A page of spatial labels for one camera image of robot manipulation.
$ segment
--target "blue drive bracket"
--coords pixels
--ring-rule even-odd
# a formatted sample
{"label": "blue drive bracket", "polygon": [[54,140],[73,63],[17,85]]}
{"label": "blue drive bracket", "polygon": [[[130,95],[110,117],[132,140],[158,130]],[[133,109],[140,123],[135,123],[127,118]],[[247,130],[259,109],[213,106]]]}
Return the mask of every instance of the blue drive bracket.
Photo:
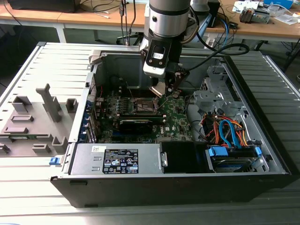
{"label": "blue drive bracket", "polygon": [[260,157],[263,154],[260,147],[255,147],[255,152],[257,153],[258,157]]}
{"label": "blue drive bracket", "polygon": [[208,149],[210,156],[228,156],[227,149],[221,146],[212,146]]}
{"label": "blue drive bracket", "polygon": [[50,159],[49,165],[60,165],[60,158],[52,157]]}

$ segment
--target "green circuit board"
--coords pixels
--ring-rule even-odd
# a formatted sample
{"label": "green circuit board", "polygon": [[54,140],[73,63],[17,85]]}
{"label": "green circuit board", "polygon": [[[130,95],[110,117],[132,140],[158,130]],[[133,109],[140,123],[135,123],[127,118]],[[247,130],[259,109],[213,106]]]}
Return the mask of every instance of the green circuit board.
{"label": "green circuit board", "polygon": [[[162,106],[155,113],[156,115],[165,115],[165,122],[163,125],[153,125],[151,133],[140,135],[119,135],[119,131],[115,128],[114,124],[116,123],[115,118],[118,115],[118,112],[116,112],[118,99],[119,101],[122,100],[115,96],[108,96],[106,98],[107,115],[100,119],[101,135],[98,139],[99,143],[159,143],[161,141],[192,140],[192,133],[184,111],[184,97],[179,96],[174,98],[173,96],[169,96],[168,98],[157,99],[157,107]],[[152,98],[143,99],[143,101],[152,100]],[[125,110],[123,114],[132,116],[138,113],[134,112],[130,98],[124,99],[124,102]]]}

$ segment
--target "barcode sticker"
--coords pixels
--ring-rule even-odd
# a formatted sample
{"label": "barcode sticker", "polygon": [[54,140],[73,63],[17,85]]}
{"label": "barcode sticker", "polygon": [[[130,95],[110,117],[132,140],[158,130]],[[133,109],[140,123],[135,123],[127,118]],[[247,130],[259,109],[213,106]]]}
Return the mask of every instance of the barcode sticker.
{"label": "barcode sticker", "polygon": [[106,146],[97,146],[92,147],[92,152],[105,152]]}

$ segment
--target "wooden desk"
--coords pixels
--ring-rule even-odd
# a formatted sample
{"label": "wooden desk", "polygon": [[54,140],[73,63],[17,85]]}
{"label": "wooden desk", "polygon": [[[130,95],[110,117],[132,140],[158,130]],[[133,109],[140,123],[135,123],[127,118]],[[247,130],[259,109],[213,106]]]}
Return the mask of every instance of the wooden desk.
{"label": "wooden desk", "polygon": [[[300,38],[300,25],[298,23],[287,25],[283,22],[275,20],[274,18],[271,18],[268,24],[241,23],[239,20],[239,13],[230,13],[232,11],[232,6],[230,5],[234,4],[235,0],[221,1],[225,14],[230,18],[230,21],[239,24],[235,35],[236,38],[287,42],[297,42],[297,40]],[[109,0],[93,0],[93,5],[95,6],[97,4],[105,4],[109,2]],[[119,2],[116,0],[110,5],[101,6],[99,9],[105,10],[117,5],[119,5]],[[110,17],[110,19],[106,19],[95,13],[84,12],[81,9],[79,9],[76,13],[69,14],[36,10],[13,10],[7,2],[6,6],[22,25],[56,28],[60,42],[66,42],[64,35],[65,28],[120,31],[120,14],[118,8],[109,10],[109,14],[103,14]],[[85,7],[87,10],[91,10],[90,3],[88,3]],[[300,11],[299,6],[292,7],[292,10],[297,9]],[[144,11],[144,4],[136,5],[136,20],[133,25],[133,32],[143,32]],[[127,5],[127,14],[127,22],[130,24],[133,19],[133,4]],[[2,1],[0,3],[0,24],[18,25],[13,17],[6,11]],[[221,24],[219,24],[215,28],[208,28],[205,35],[209,36],[211,39],[215,39],[221,36],[223,32],[224,28],[221,26]]]}
{"label": "wooden desk", "polygon": [[[105,6],[103,8],[99,9],[106,9],[106,8],[111,8],[114,6],[118,6],[120,3],[119,2],[113,2],[112,4]],[[116,26],[120,27],[121,26],[121,20],[120,20],[120,14],[119,14],[119,8],[114,8],[109,10],[109,14],[104,14],[100,13],[101,15],[107,15],[110,18],[106,19],[104,17],[101,17],[95,13],[89,13],[89,12],[84,12],[83,10],[78,10],[76,13],[62,13],[58,17],[58,22],[59,23],[76,23],[76,24],[88,24],[88,25],[101,25],[101,26]],[[145,5],[144,4],[136,4],[136,19],[134,23],[134,27],[140,27],[144,28],[145,24]],[[131,24],[132,20],[134,17],[134,8],[133,4],[128,4],[127,5],[127,23]],[[125,17],[123,17],[123,25],[125,26]]]}
{"label": "wooden desk", "polygon": [[[280,22],[273,17],[270,19],[268,24],[265,23],[242,23],[240,22],[240,14],[233,13],[233,4],[235,0],[220,0],[223,5],[225,15],[230,18],[231,22],[238,23],[238,30],[236,35],[242,39],[256,39],[256,40],[278,40],[282,41],[290,39],[290,41],[297,41],[300,38],[300,24],[296,23],[293,25],[287,25]],[[299,10],[300,6],[293,5],[291,10]],[[221,24],[215,28],[207,28],[206,32],[209,33],[223,33],[224,28]]]}

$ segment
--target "motherboard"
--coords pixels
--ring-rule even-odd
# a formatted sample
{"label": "motherboard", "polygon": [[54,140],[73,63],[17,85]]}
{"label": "motherboard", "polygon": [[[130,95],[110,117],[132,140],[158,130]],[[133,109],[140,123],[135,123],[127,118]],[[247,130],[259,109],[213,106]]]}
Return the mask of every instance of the motherboard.
{"label": "motherboard", "polygon": [[100,99],[99,143],[159,143],[191,141],[184,97],[123,97],[109,93]]}

